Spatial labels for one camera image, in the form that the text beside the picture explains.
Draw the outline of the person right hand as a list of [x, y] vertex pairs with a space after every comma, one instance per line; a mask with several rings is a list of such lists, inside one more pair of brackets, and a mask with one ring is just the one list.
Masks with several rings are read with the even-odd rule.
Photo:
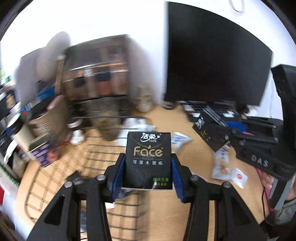
[[273, 187], [273, 183], [274, 183], [274, 177], [265, 173], [265, 172], [262, 172], [261, 173], [261, 182], [262, 182], [262, 185], [267, 189], [267, 190], [271, 190], [272, 187]]

